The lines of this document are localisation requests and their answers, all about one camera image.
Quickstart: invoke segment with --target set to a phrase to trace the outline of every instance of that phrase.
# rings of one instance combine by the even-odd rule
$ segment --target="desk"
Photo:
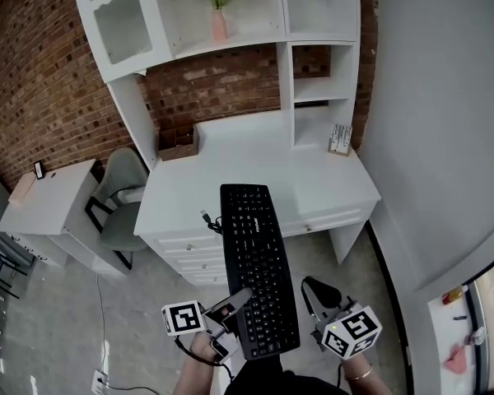
[[[151,172],[135,234],[194,285],[226,283],[221,236],[200,211],[220,216],[220,186],[266,184],[284,237],[329,230],[339,262],[380,195],[353,152],[328,142],[291,149],[286,111],[200,123],[197,156],[159,162]]]
[[[126,275],[117,255],[100,245],[100,234],[84,211],[98,185],[90,172],[94,163],[69,165],[35,180],[19,207],[7,206],[0,231],[50,265],[63,267],[71,254],[95,272]]]

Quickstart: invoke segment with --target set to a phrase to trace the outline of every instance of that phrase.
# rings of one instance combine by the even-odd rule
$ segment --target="power outlet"
[[[93,373],[93,382],[91,383],[91,391],[95,395],[108,395],[108,387],[102,383],[108,383],[108,375],[96,370]]]

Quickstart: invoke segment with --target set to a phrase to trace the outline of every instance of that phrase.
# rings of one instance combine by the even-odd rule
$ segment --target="small black photo frame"
[[[36,178],[38,180],[40,179],[43,179],[45,174],[46,174],[46,170],[44,169],[44,165],[42,164],[42,161],[36,161],[34,164],[33,164],[34,168],[35,168],[35,175],[36,175]]]

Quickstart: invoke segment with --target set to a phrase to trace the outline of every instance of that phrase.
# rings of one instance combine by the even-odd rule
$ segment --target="vase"
[[[225,41],[227,39],[227,24],[221,9],[212,10],[211,14],[212,37],[215,41]]]

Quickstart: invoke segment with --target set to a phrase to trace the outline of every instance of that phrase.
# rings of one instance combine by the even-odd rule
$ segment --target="white marker cube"
[[[206,330],[197,301],[168,304],[163,306],[161,312],[169,337]]]
[[[373,346],[380,331],[382,326],[379,319],[368,306],[327,324],[322,345],[347,360]]]

